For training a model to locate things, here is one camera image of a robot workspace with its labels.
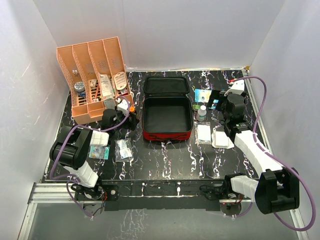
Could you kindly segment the clear bag of plasters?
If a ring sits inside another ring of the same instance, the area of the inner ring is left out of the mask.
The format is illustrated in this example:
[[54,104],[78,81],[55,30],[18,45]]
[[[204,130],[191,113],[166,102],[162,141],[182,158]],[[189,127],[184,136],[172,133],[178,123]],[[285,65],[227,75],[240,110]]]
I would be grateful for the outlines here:
[[131,138],[119,139],[115,141],[115,161],[126,162],[134,158]]

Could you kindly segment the white bottle green label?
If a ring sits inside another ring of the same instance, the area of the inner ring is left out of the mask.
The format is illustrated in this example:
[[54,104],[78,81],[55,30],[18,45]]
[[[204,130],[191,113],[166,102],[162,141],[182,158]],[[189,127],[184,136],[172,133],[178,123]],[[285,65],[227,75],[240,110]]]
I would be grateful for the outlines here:
[[201,105],[200,108],[197,110],[196,120],[197,121],[204,121],[207,114],[207,108],[205,105]]

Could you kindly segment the green wind oil box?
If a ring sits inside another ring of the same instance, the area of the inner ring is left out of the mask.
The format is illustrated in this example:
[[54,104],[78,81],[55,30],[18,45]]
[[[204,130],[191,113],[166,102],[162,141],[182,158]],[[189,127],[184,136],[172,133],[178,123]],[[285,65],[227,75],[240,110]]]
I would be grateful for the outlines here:
[[198,109],[200,109],[200,105],[198,105],[198,104],[193,104],[192,105],[192,109],[194,110],[194,111],[197,111]]

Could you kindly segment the teal bandage packet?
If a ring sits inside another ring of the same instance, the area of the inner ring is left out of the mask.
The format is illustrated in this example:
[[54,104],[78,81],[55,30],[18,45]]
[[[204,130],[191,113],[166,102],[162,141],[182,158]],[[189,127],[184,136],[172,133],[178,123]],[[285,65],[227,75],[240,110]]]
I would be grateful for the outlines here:
[[91,159],[109,159],[109,146],[98,146],[98,145],[91,145],[89,150],[89,158]]

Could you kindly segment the gauze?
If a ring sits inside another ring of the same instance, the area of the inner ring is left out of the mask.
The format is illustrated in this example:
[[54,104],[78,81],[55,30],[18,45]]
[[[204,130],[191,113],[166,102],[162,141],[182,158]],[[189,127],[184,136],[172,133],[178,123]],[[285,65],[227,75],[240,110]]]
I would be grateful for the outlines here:
[[210,122],[194,122],[195,143],[197,145],[211,145],[211,124]]

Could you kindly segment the red black medicine case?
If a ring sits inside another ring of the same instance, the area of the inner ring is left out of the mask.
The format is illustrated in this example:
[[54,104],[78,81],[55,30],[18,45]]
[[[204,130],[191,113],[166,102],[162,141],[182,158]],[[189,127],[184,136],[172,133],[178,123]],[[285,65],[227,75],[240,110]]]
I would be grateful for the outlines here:
[[193,129],[193,113],[187,79],[182,76],[148,76],[143,93],[144,139],[157,142],[188,140]]

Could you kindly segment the white gauze pad pack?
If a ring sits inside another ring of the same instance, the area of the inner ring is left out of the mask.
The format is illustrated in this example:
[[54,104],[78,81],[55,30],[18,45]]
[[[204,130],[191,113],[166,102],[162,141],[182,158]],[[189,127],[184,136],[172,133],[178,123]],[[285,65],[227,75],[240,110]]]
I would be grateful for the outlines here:
[[231,149],[234,143],[223,131],[215,131],[211,134],[212,146],[214,148]]

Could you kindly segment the brown bottle orange cap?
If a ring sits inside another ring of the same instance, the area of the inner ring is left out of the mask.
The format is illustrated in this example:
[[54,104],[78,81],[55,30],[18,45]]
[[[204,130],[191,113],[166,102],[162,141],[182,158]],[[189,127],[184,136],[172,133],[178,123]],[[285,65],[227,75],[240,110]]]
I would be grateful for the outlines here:
[[135,110],[135,108],[134,108],[133,106],[131,106],[131,107],[129,108],[129,116],[130,116],[131,118],[135,118],[135,117],[136,117],[136,110]]

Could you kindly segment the blue cotton swab bag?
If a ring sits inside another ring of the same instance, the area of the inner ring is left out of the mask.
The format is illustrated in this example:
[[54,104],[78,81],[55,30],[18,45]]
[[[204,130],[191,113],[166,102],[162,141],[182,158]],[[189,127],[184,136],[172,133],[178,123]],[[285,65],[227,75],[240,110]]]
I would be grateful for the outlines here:
[[195,89],[195,102],[208,103],[211,95],[210,89]]

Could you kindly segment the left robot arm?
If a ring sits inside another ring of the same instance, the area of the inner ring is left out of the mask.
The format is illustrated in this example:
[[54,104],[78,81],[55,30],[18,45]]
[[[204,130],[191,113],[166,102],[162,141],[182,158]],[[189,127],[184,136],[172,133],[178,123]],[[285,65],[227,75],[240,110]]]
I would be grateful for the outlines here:
[[72,190],[93,200],[102,198],[102,182],[87,162],[89,148],[107,147],[115,139],[116,132],[121,129],[133,131],[138,123],[133,106],[118,104],[114,109],[103,112],[101,130],[83,125],[63,127],[49,152],[49,158],[53,161],[51,174],[60,164],[75,179]]

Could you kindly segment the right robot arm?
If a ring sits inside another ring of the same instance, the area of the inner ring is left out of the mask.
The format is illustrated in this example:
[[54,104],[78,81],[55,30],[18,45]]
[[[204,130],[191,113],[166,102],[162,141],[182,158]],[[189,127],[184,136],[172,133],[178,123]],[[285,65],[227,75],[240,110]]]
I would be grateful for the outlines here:
[[256,203],[263,214],[297,209],[300,205],[300,183],[297,171],[290,172],[287,167],[272,159],[269,151],[253,133],[245,120],[245,93],[227,93],[212,90],[210,103],[222,113],[220,124],[223,131],[214,135],[220,139],[226,135],[235,147],[239,148],[255,169],[259,179],[251,179],[243,173],[226,175],[223,194],[233,199],[242,194]]

